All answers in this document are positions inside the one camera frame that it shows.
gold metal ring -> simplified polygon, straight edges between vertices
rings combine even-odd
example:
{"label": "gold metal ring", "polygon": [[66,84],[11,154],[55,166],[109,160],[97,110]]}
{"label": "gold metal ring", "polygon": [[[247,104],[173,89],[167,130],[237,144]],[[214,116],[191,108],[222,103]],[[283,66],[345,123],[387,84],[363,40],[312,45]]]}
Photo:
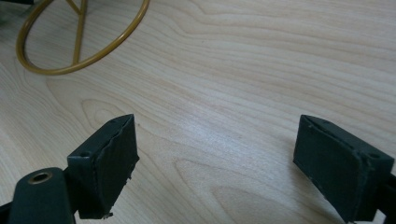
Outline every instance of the gold metal ring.
{"label": "gold metal ring", "polygon": [[112,50],[114,50],[116,47],[118,47],[133,31],[136,29],[137,25],[142,21],[144,15],[146,14],[146,11],[148,10],[149,7],[149,0],[143,0],[142,6],[140,7],[139,11],[137,12],[137,15],[134,17],[134,20],[131,22],[131,24],[126,28],[126,30],[119,35],[113,42],[111,42],[109,45],[107,45],[104,49],[100,50],[96,54],[92,55],[90,58],[85,59],[84,61],[80,62],[79,61],[79,52],[81,48],[81,40],[82,40],[82,31],[83,31],[83,25],[85,21],[85,16],[86,16],[86,9],[88,5],[88,0],[81,0],[81,8],[78,8],[72,0],[66,0],[67,3],[70,5],[71,8],[73,8],[76,13],[79,15],[79,20],[78,20],[78,33],[76,37],[76,45],[75,45],[75,51],[74,51],[74,57],[73,57],[73,63],[72,65],[64,68],[58,68],[58,69],[43,69],[35,66],[32,62],[30,62],[25,53],[25,45],[26,45],[26,37],[29,34],[30,29],[32,28],[33,24],[37,20],[38,16],[44,11],[44,9],[50,5],[50,3],[53,0],[44,0],[39,6],[35,8],[35,10],[30,14],[24,25],[22,26],[20,33],[18,35],[18,40],[17,40],[17,56],[18,59],[20,60],[21,64],[23,67],[25,67],[27,70],[38,73],[38,74],[43,74],[43,75],[63,75],[71,72],[75,72],[81,68],[84,68],[88,65],[91,65],[93,63],[96,63],[103,57],[105,57],[108,53],[110,53]]}
{"label": "gold metal ring", "polygon": [[30,177],[28,180],[28,183],[31,185],[36,185],[36,184],[41,184],[46,182],[47,180],[52,178],[52,173],[51,172],[43,172],[43,173],[38,173],[36,175],[33,175]]}

metal grommet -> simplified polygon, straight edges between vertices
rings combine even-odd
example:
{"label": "metal grommet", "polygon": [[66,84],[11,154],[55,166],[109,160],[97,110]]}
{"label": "metal grommet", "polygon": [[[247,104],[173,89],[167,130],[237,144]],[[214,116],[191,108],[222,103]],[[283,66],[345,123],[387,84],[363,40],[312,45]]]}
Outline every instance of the metal grommet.
{"label": "metal grommet", "polygon": [[41,184],[52,178],[51,172],[42,172],[33,175],[27,182],[31,185]]}

wood grain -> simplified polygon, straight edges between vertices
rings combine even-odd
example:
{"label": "wood grain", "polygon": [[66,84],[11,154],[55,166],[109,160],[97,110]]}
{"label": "wood grain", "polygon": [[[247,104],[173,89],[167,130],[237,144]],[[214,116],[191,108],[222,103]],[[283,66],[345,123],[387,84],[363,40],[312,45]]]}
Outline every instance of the wood grain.
{"label": "wood grain", "polygon": [[[140,4],[90,1],[82,57]],[[301,114],[396,157],[395,1],[151,0],[119,48],[57,77],[16,58],[31,10],[0,2],[0,203],[21,177],[65,168],[95,130],[129,113],[141,157],[133,179],[114,217],[78,223],[343,223],[292,163]],[[68,65],[76,26],[54,1],[29,36],[29,58]]]}

gold wire frame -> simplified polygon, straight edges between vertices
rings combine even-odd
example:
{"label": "gold wire frame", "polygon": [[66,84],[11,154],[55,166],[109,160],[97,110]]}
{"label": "gold wire frame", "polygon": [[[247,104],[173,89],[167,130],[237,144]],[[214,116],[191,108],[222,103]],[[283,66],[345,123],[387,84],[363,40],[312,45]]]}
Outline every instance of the gold wire frame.
{"label": "gold wire frame", "polygon": [[47,6],[50,5],[52,1],[53,0],[44,0],[40,5],[38,5],[35,8],[35,10],[29,15],[28,19],[22,26],[17,40],[17,56],[21,64],[31,72],[43,74],[43,75],[63,75],[63,74],[75,72],[81,68],[96,63],[97,61],[105,57],[108,53],[110,53],[112,50],[114,50],[116,47],[118,47],[134,31],[134,29],[136,29],[137,25],[139,24],[139,22],[142,21],[149,7],[149,0],[143,0],[142,6],[140,7],[139,11],[134,17],[134,20],[121,35],[119,35],[115,40],[113,40],[113,42],[107,45],[104,49],[100,50],[91,57],[83,61],[80,61],[79,55],[81,50],[82,33],[84,29],[84,21],[86,17],[88,0],[81,0],[80,8],[76,6],[73,0],[66,0],[69,6],[73,8],[73,10],[78,14],[78,31],[76,35],[73,62],[70,66],[64,68],[43,69],[35,66],[32,62],[28,60],[25,52],[25,45],[26,45],[26,38],[29,35],[30,29],[32,28],[33,24],[35,23],[39,15],[44,11],[44,9]]}

